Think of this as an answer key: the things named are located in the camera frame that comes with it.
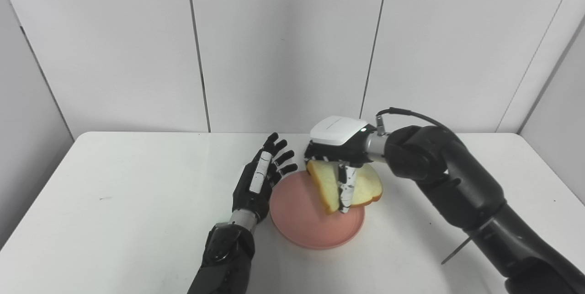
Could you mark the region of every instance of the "plate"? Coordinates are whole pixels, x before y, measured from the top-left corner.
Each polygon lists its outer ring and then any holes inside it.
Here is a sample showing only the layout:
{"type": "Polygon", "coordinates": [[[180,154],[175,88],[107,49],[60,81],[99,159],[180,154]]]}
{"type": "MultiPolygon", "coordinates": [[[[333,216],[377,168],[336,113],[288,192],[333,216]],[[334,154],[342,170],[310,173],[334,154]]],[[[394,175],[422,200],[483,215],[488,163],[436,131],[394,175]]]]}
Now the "plate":
{"type": "Polygon", "coordinates": [[[289,241],[303,248],[327,250],[349,242],[362,228],[364,207],[326,215],[311,176],[306,171],[288,175],[273,189],[270,215],[289,241]]]}

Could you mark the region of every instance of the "white table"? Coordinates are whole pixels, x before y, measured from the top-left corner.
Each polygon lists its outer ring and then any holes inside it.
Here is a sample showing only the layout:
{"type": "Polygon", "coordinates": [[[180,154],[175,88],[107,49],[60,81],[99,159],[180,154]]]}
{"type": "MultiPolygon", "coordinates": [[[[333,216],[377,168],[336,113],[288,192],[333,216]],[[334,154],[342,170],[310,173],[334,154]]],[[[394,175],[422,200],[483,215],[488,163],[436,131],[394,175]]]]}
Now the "white table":
{"type": "MultiPolygon", "coordinates": [[[[297,152],[307,135],[282,135],[297,152]]],[[[521,137],[462,134],[510,205],[585,270],[585,207],[521,137]]],[[[0,251],[3,294],[184,294],[207,232],[230,215],[263,134],[92,132],[79,137],[0,251]]],[[[386,184],[351,242],[327,251],[255,233],[248,294],[504,293],[504,279],[409,180],[386,184]]]]}

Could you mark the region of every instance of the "robotic hand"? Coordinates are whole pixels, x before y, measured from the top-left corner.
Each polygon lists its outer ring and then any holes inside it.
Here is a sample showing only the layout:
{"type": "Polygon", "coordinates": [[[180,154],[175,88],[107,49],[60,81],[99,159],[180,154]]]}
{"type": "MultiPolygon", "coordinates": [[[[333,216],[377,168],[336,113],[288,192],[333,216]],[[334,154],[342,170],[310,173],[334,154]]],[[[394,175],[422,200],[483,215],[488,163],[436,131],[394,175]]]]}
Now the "robotic hand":
{"type": "Polygon", "coordinates": [[[353,195],[354,169],[381,161],[412,179],[445,220],[468,235],[443,263],[474,241],[506,280],[510,294],[585,294],[585,276],[542,240],[508,206],[501,186],[441,123],[405,109],[376,115],[376,127],[363,120],[328,117],[311,130],[309,159],[340,161],[340,211],[353,195]],[[409,126],[386,133],[382,115],[411,115],[433,126],[409,126]]]}
{"type": "Polygon", "coordinates": [[[244,167],[232,204],[232,217],[211,229],[205,242],[203,261],[188,294],[244,294],[254,257],[254,229],[266,218],[272,188],[296,164],[283,166],[294,152],[276,157],[287,145],[278,134],[268,137],[250,163],[244,167]]]}

